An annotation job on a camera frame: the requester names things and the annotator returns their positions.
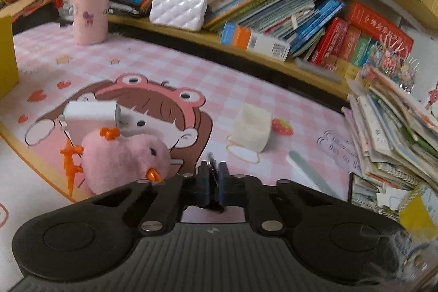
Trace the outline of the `white cube eraser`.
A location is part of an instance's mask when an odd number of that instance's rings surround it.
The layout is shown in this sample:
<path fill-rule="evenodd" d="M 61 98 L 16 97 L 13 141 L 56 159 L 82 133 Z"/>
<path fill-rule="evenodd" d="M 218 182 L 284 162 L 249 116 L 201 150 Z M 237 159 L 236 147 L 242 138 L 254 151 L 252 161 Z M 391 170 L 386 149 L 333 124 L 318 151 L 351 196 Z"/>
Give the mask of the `white cube eraser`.
<path fill-rule="evenodd" d="M 273 115 L 268 110 L 245 103 L 235 118 L 231 141 L 261 153 L 271 135 L 272 119 Z"/>

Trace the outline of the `pink plush chick toy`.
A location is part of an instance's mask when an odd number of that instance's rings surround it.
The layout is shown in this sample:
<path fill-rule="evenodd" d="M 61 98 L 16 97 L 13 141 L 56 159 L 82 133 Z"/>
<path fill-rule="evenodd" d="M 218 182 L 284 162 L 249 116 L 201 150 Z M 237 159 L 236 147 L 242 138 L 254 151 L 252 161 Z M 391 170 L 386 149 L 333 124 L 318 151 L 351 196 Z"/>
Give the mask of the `pink plush chick toy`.
<path fill-rule="evenodd" d="M 80 145 L 67 140 L 60 154 L 69 195 L 76 174 L 84 175 L 96 195 L 139 179 L 161 182 L 171 175 L 171 155 L 161 139 L 149 134 L 125 137 L 118 128 L 92 131 Z"/>

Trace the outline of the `pink cartoon table mat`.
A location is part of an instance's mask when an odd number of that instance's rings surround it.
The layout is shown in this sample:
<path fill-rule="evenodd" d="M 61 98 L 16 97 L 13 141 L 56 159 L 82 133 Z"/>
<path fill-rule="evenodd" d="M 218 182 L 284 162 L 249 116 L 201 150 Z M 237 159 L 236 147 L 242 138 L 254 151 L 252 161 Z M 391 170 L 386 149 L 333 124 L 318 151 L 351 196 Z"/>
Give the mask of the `pink cartoon table mat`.
<path fill-rule="evenodd" d="M 70 101 L 116 101 L 125 135 L 151 133 L 168 146 L 177 172 L 207 154 L 233 173 L 266 184 L 305 184 L 286 160 L 298 152 L 344 199 L 356 155 L 344 116 L 295 92 L 196 56 L 112 36 L 81 47 L 71 29 L 45 24 L 13 37 L 18 84 L 1 99 L 1 217 L 12 228 L 65 206 L 60 154 L 68 134 L 60 115 Z M 273 115 L 261 153 L 233 141 L 245 103 Z"/>

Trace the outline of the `white nail file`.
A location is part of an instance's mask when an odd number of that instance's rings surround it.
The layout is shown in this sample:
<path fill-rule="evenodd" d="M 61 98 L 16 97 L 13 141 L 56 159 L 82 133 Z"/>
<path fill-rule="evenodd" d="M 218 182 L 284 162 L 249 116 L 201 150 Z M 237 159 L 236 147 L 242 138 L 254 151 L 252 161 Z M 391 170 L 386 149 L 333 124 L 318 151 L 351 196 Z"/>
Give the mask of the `white nail file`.
<path fill-rule="evenodd" d="M 293 170 L 301 177 L 306 186 L 329 196 L 340 199 L 340 196 L 332 189 L 327 181 L 307 163 L 307 161 L 296 151 L 290 151 L 286 160 L 292 166 Z"/>

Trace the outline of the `white charger adapter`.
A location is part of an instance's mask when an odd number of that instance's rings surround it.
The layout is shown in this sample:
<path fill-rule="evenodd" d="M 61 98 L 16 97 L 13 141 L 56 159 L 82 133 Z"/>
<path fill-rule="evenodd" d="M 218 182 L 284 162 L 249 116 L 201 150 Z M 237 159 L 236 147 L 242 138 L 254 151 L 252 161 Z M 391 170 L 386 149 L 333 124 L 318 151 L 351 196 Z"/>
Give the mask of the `white charger adapter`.
<path fill-rule="evenodd" d="M 70 101 L 60 115 L 62 129 L 73 145 L 82 143 L 85 136 L 101 128 L 117 128 L 120 106 L 116 101 Z"/>

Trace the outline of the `blue orange white box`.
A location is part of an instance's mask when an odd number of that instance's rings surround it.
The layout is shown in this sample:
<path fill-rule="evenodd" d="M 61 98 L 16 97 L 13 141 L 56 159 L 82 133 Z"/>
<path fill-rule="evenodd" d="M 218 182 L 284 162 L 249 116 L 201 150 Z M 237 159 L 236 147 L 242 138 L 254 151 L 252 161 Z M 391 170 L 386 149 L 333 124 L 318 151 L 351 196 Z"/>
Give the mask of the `blue orange white box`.
<path fill-rule="evenodd" d="M 290 44 L 273 37 L 257 33 L 250 28 L 226 22 L 220 43 L 248 50 L 259 55 L 268 56 L 285 62 L 290 51 Z"/>

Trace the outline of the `stack of paper booklets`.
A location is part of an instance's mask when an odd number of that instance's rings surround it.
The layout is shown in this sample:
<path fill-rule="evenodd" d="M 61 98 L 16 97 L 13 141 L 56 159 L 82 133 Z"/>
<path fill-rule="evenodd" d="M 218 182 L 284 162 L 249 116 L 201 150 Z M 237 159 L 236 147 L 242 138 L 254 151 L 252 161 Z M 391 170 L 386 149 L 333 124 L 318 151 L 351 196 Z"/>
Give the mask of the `stack of paper booklets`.
<path fill-rule="evenodd" d="M 350 80 L 349 105 L 342 113 L 358 157 L 350 181 L 353 202 L 372 209 L 393 207 L 390 189 L 410 193 L 437 190 L 437 119 L 401 86 L 375 67 Z"/>

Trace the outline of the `white quilted pearl handbag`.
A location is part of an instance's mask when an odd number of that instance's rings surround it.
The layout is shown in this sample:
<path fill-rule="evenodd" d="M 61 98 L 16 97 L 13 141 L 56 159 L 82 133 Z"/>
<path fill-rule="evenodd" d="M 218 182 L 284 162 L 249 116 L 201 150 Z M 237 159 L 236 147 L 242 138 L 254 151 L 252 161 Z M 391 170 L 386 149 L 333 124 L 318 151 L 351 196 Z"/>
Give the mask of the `white quilted pearl handbag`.
<path fill-rule="evenodd" d="M 152 0 L 149 21 L 164 27 L 197 32 L 208 7 L 207 0 Z"/>

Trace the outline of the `yellow cardboard box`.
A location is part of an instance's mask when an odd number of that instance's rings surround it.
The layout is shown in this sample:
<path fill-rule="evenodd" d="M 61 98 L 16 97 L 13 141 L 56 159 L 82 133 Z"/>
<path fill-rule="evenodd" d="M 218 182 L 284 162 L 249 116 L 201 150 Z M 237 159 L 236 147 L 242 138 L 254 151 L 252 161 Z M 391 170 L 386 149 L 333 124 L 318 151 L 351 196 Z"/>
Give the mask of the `yellow cardboard box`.
<path fill-rule="evenodd" d="M 0 96 L 4 97 L 19 82 L 19 69 L 13 43 L 13 29 L 10 16 L 0 21 Z"/>

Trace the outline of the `red dictionary book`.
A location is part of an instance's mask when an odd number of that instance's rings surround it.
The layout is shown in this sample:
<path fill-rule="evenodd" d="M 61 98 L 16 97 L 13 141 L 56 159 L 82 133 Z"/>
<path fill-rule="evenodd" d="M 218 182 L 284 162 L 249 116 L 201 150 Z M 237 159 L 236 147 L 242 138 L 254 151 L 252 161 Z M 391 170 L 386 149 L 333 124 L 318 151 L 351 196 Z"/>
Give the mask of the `red dictionary book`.
<path fill-rule="evenodd" d="M 347 3 L 344 16 L 347 22 L 367 33 L 373 39 L 385 40 L 388 38 L 391 44 L 401 45 L 402 50 L 406 50 L 408 53 L 414 47 L 414 39 L 388 19 L 358 1 Z"/>

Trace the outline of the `pink cylindrical container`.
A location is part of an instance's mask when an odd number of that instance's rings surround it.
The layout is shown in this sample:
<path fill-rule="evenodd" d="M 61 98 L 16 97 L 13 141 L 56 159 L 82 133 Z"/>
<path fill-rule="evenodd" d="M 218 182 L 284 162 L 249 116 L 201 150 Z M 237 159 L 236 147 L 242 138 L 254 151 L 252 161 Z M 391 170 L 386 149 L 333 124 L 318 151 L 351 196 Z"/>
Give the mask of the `pink cylindrical container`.
<path fill-rule="evenodd" d="M 108 9 L 109 0 L 73 0 L 73 37 L 78 45 L 106 40 Z"/>

